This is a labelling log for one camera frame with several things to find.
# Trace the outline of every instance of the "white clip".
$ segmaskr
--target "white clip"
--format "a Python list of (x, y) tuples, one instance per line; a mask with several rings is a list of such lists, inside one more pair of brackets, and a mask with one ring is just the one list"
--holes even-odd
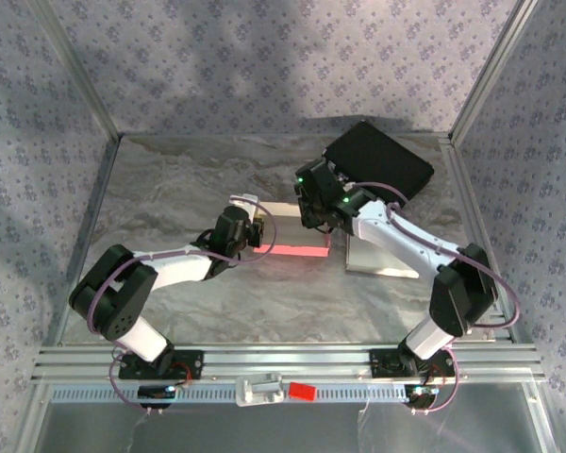
[(237, 377), (235, 400), (238, 406), (274, 404), (284, 399), (283, 377), (280, 373)]

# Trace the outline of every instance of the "wire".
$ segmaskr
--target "wire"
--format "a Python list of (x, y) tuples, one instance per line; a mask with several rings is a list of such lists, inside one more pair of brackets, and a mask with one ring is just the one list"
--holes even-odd
[(108, 378), (109, 378), (109, 382), (111, 383), (111, 387), (113, 388), (113, 392), (115, 392), (115, 394), (122, 400), (124, 401), (124, 404), (126, 404), (128, 407), (134, 409), (135, 411), (141, 411), (143, 413), (147, 413), (148, 410), (145, 409), (143, 406), (141, 406), (140, 404), (137, 403), (133, 403), (132, 401), (130, 401), (127, 396), (124, 394), (124, 392), (122, 392), (122, 389), (120, 389), (117, 384), (115, 383), (115, 377), (113, 376), (113, 370), (115, 369), (115, 364), (119, 361), (121, 362), (122, 359), (125, 356), (125, 352), (122, 352), (119, 356), (117, 356), (112, 362), (111, 365), (109, 366), (109, 372), (108, 372)]
[[(113, 350), (111, 351), (111, 357), (113, 357), (113, 353), (115, 352), (115, 350), (117, 349), (117, 347), (114, 347)], [(111, 388), (113, 389), (113, 392), (115, 392), (115, 394), (124, 402), (124, 404), (126, 404), (128, 407), (134, 409), (135, 411), (140, 411), (143, 413), (151, 413), (150, 408), (144, 408), (141, 404), (139, 403), (134, 403), (132, 401), (130, 401), (127, 396), (124, 394), (124, 392), (122, 391), (122, 389), (120, 389), (117, 385), (117, 382), (115, 381), (115, 376), (114, 376), (114, 370), (115, 370), (115, 364), (117, 362), (122, 362), (122, 359), (124, 358), (124, 356), (126, 355), (126, 352), (122, 352), (120, 353), (117, 357), (115, 357), (115, 359), (111, 362), (111, 365), (109, 366), (109, 371), (108, 371), (108, 378), (109, 378), (109, 382), (111, 384)], [(185, 368), (186, 372), (187, 372), (187, 376), (185, 378), (185, 380), (181, 380), (179, 382), (177, 382), (176, 384), (174, 384), (175, 387), (177, 386), (182, 386), (184, 384), (191, 384), (192, 382), (192, 374), (191, 374), (191, 369), (189, 368), (189, 366), (187, 366), (186, 363), (182, 363), (182, 362), (176, 362), (172, 364), (173, 367), (182, 367)], [(163, 413), (163, 412), (167, 412), (167, 413), (173, 413), (173, 412), (187, 412), (187, 411), (181, 411), (181, 410), (174, 410), (174, 409), (168, 409), (167, 411), (158, 411), (158, 413)]]
[(117, 351), (117, 348), (120, 347), (123, 349), (123, 353), (125, 353), (125, 346), (123, 346), (122, 344), (118, 343), (118, 342), (114, 342), (116, 343), (115, 347), (111, 350), (111, 358), (116, 360), (117, 356), (115, 355), (115, 351)]
[(319, 231), (322, 234), (330, 234), (331, 232), (333, 232), (334, 228), (332, 228), (330, 226), (327, 230), (325, 230), (325, 229), (320, 229), (319, 227), (316, 226), (314, 229), (316, 229), (317, 231)]
[(210, 252), (210, 251), (207, 251), (207, 250), (174, 250), (174, 251), (159, 252), (159, 253), (134, 257), (134, 258), (124, 262), (123, 264), (120, 265), (120, 267), (115, 269), (115, 271), (113, 271), (113, 273), (111, 273), (111, 275), (109, 277), (107, 277), (107, 279), (103, 282), (103, 284), (100, 286), (100, 288), (98, 289), (98, 291), (94, 295), (94, 298), (92, 299), (91, 305), (88, 308), (88, 314), (86, 316), (86, 326), (88, 327), (88, 330), (91, 333), (98, 335), (99, 332), (96, 329), (96, 327), (94, 327), (94, 313), (96, 312), (96, 306), (98, 305), (99, 300), (101, 299), (101, 297), (103, 297), (103, 294), (105, 294), (105, 291), (107, 290), (109, 285), (111, 285), (111, 283), (113, 283), (115, 281), (115, 279), (125, 269), (127, 269), (128, 267), (130, 267), (132, 264), (134, 264), (136, 262), (152, 261), (152, 260), (164, 260), (164, 259), (167, 259), (167, 258), (183, 257), (183, 256), (187, 256), (187, 255), (189, 255), (189, 256), (212, 257), (212, 258), (216, 258), (218, 260), (223, 260), (223, 261), (230, 262), (230, 263), (233, 263), (233, 264), (250, 264), (250, 263), (258, 262), (260, 260), (264, 260), (275, 248), (276, 235), (277, 235), (277, 227), (276, 227), (275, 217), (271, 214), (271, 212), (269, 210), (267, 210), (262, 205), (260, 205), (260, 203), (254, 201), (254, 200), (249, 200), (249, 199), (243, 198), (242, 196), (231, 196), (230, 200), (232, 200), (232, 201), (242, 201), (244, 203), (248, 203), (252, 206), (255, 206), (259, 210), (264, 211), (264, 213), (266, 213), (266, 215), (268, 215), (268, 217), (270, 218), (271, 222), (273, 223), (273, 241), (271, 242), (271, 245), (268, 247), (268, 249), (264, 252), (264, 254), (261, 254), (259, 257), (253, 258), (251, 260), (239, 260), (239, 259), (225, 257), (224, 255), (219, 255), (217, 253)]
[(455, 399), (455, 396), (457, 396), (457, 390), (459, 388), (459, 365), (457, 362), (457, 356), (455, 355), (455, 352), (451, 348), (450, 344), (445, 346), (442, 350), (448, 352), (449, 355), (451, 356), (451, 359), (453, 360), (453, 369), (455, 370), (455, 383), (453, 384), (453, 390), (451, 390), (451, 394), (449, 395), (448, 398), (446, 398), (446, 400), (442, 404), (440, 404), (435, 408), (424, 409), (423, 411), (427, 411), (427, 412), (442, 411), (444, 408), (448, 407), (448, 405), (451, 404), (451, 402)]
[(438, 374), (441, 375), (442, 377), (442, 385), (446, 384), (446, 374), (444, 374), (442, 372), (442, 369), (436, 364), (436, 363), (432, 363), (430, 365), (430, 372), (429, 372), (429, 376), (427, 378), (427, 381), (425, 382), (425, 384), (427, 384), (427, 382), (431, 379), (431, 378), (435, 378), (434, 376), (434, 371), (438, 371)]
[(482, 263), (480, 263), (476, 260), (473, 260), (469, 257), (466, 257), (465, 255), (461, 255), (459, 252), (456, 252), (454, 250), (450, 250), (448, 248), (439, 246), (435, 243), (431, 243), (430, 241), (428, 241), (428, 240), (418, 236), (417, 234), (413, 233), (412, 231), (409, 231), (408, 229), (404, 228), (392, 216), (392, 213), (395, 212), (398, 209), (400, 209), (400, 205), (398, 203), (389, 203), (388, 205), (386, 205), (386, 214), (388, 215), (388, 218), (390, 219), (391, 224), (393, 226), (395, 226), (396, 229), (398, 229), (400, 232), (402, 232), (406, 236), (410, 237), (413, 241), (420, 243), (421, 245), (424, 245), (427, 248), (430, 248), (430, 249), (432, 249), (432, 250), (434, 250), (438, 253), (442, 253), (443, 255), (447, 255), (449, 257), (455, 258), (456, 260), (463, 261), (466, 264), (469, 264), (470, 266), (474, 267), (478, 271), (480, 271), (483, 274), (486, 274), (487, 276), (492, 278), (499, 285), (501, 285), (506, 290), (506, 292), (508, 293), (508, 296), (511, 299), (511, 301), (513, 302), (513, 305), (514, 305), (514, 312), (511, 315), (511, 317), (506, 322), (503, 322), (503, 323), (500, 323), (500, 324), (474, 324), (474, 327), (505, 328), (505, 327), (511, 327), (514, 324), (516, 324), (516, 322), (518, 321), (518, 318), (520, 317), (520, 299), (518, 298), (518, 295), (513, 291), (511, 286), (509, 286), (509, 284), (500, 275), (498, 275), (492, 269), (490, 269), (489, 267), (485, 266), (484, 264), (482, 264)]
[(405, 194), (400, 192), (398, 189), (396, 189), (395, 187), (393, 187), (389, 184), (384, 184), (383, 182), (356, 182), (355, 186), (357, 186), (357, 187), (379, 187), (380, 189), (385, 189), (387, 191), (394, 193), (396, 196), (398, 196), (401, 200), (403, 200), (405, 202), (406, 205), (408, 204), (408, 198), (405, 196)]
[(189, 366), (187, 366), (186, 363), (183, 363), (182, 361), (177, 361), (175, 363), (172, 363), (172, 367), (173, 368), (184, 368), (187, 372), (187, 376), (186, 376), (185, 380), (180, 380), (175, 385), (191, 384), (192, 373), (191, 373), (191, 369), (189, 369)]

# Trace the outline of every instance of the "red tag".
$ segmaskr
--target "red tag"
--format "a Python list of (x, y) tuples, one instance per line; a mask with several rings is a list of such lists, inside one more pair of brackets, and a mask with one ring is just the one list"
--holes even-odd
[(290, 384), (290, 398), (314, 401), (317, 397), (317, 388), (311, 385), (292, 382)]

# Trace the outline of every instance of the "glass panel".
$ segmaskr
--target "glass panel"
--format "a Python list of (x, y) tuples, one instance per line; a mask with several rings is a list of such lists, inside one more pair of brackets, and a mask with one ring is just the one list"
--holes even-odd
[(541, 451), (521, 384), (464, 385), (448, 410), (427, 416), (394, 404), (188, 409), (146, 416), (120, 403), (51, 403), (36, 452)]

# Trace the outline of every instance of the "metal extrusion bar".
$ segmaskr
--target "metal extrusion bar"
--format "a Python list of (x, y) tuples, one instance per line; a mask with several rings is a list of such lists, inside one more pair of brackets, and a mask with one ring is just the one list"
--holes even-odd
[(94, 85), (92, 85), (91, 78), (84, 69), (82, 60), (75, 51), (74, 45), (67, 36), (63, 25), (58, 21), (57, 14), (53, 11), (49, 2), (46, 0), (27, 0), (27, 3), (36, 15), (44, 33), (46, 33), (48, 41), (55, 47), (63, 66), (74, 80), (97, 123), (111, 140), (119, 140), (117, 127), (113, 123), (107, 107), (105, 107), (101, 96), (94, 88)]
[(38, 442), (48, 402), (53, 396), (51, 385), (33, 385), (28, 391), (29, 397), (21, 413), (20, 420), (23, 423), (20, 429), (18, 429), (14, 453), (33, 451), (30, 450), (30, 446), (33, 447)]
[[(457, 149), (449, 142), (448, 139), (440, 139), (440, 145), (444, 163), (449, 169), (449, 176), (455, 186), (455, 193), (458, 194), (461, 200), (461, 220), (466, 228), (467, 237), (470, 241), (479, 243), (485, 249), (489, 256), (491, 269), (494, 272), (499, 273), (499, 265), (497, 264), (497, 260), (494, 256), (491, 240), (486, 232), (484, 219), (482, 218), (482, 214), (478, 207), (474, 188), (470, 183), (465, 164), (463, 163)], [(504, 313), (512, 313), (513, 304), (509, 301), (505, 291), (500, 292), (499, 299), (496, 303), (501, 306)], [(519, 343), (529, 343), (531, 341), (524, 326), (520, 323), (510, 327), (509, 329), (504, 329), (503, 331), (508, 332), (510, 338), (513, 338)], [(499, 330), (496, 330), (495, 336), (501, 338), (503, 334), (501, 334)]]
[(509, 15), (497, 43), (493, 47), (487, 62), (484, 64), (478, 80), (475, 82), (468, 99), (463, 105), (455, 124), (451, 128), (450, 137), (453, 145), (461, 144), (476, 116), (482, 109), (492, 87), (503, 72), (520, 36), (530, 20), (539, 0), (519, 0)]
[[(415, 377), (371, 379), (369, 350), (395, 347), (382, 344), (196, 344), (180, 348), (206, 351), (202, 383), (232, 383), (238, 376), (270, 372), (281, 373), (287, 380), (309, 383), (421, 383)], [(110, 348), (102, 346), (44, 348), (32, 380), (51, 384), (105, 383), (108, 365), (112, 361), (110, 351)], [(532, 344), (456, 344), (455, 351), (460, 377), (465, 382), (544, 379), (538, 354)]]
[[(475, 198), (474, 189), (470, 183), (467, 169), (463, 163), (461, 155), (457, 149), (450, 143), (448, 139), (439, 139), (441, 145), (442, 155), (444, 157), (444, 163), (449, 170), (449, 176), (455, 186), (455, 192), (459, 195), (461, 199), (461, 218), (463, 225), (466, 226), (466, 233), (468, 239), (476, 241), (483, 244), (491, 263), (491, 269), (495, 272), (499, 272), (499, 266), (495, 259), (494, 253), (492, 251), (491, 241), (489, 235), (486, 232), (484, 225), (484, 220), (480, 209), (478, 208), (477, 200)], [(501, 292), (498, 303), (502, 306), (505, 313), (510, 313), (513, 310), (512, 304), (510, 304), (505, 292)], [(514, 341), (518, 342), (516, 344), (525, 344), (530, 342), (530, 336), (526, 332), (525, 327), (518, 323), (517, 325), (509, 329), (509, 333)], [(544, 398), (541, 395), (541, 380), (535, 378), (535, 381), (526, 379), (523, 382), (524, 397), (528, 403), (528, 409), (530, 411), (530, 416), (532, 418), (533, 425), (537, 432), (537, 437), (541, 445), (542, 452), (555, 452), (555, 451), (565, 451), (564, 445), (559, 445), (560, 443), (565, 443), (565, 436), (562, 436), (555, 430), (561, 429), (559, 423), (552, 423), (550, 420), (550, 413), (553, 414), (553, 409), (549, 410), (548, 404), (545, 404)]]
[[(163, 403), (158, 399), (138, 399), (138, 386), (123, 384), (120, 390), (131, 401), (143, 403)], [(288, 399), (289, 384), (284, 385), (285, 403), (298, 403)], [(186, 404), (235, 404), (234, 384), (193, 383), (186, 389), (179, 390), (173, 403)], [(403, 384), (319, 384), (314, 403), (405, 403), (407, 395)], [(51, 403), (119, 403), (120, 398), (108, 384), (101, 385), (56, 385), (52, 393)]]
[[(115, 157), (117, 156), (119, 147), (120, 141), (118, 140), (116, 142), (109, 142), (105, 148), (105, 153), (103, 154), (103, 159), (101, 160), (101, 165), (99, 166), (96, 180), (92, 187), (91, 199), (88, 203), (86, 213), (84, 214), (82, 226), (79, 229), (79, 234), (75, 241), (74, 252), (67, 269), (67, 275), (71, 282), (71, 286), (69, 287), (67, 294), (71, 294), (75, 285), (77, 285), (77, 282), (79, 281), (80, 275), (82, 274), (84, 261), (86, 260), (88, 249), (91, 245), (92, 233), (94, 232), (96, 220), (98, 219), (98, 214), (103, 203), (103, 197), (107, 191), (111, 169), (113, 168), (113, 163), (115, 162)], [(60, 320), (57, 329), (54, 333), (51, 332), (50, 337), (47, 339), (48, 343), (60, 343), (63, 338), (63, 334), (65, 333), (65, 328), (67, 327), (67, 320), (69, 319), (70, 312), (71, 309), (69, 308), (69, 305), (63, 304), (63, 308), (59, 314)]]

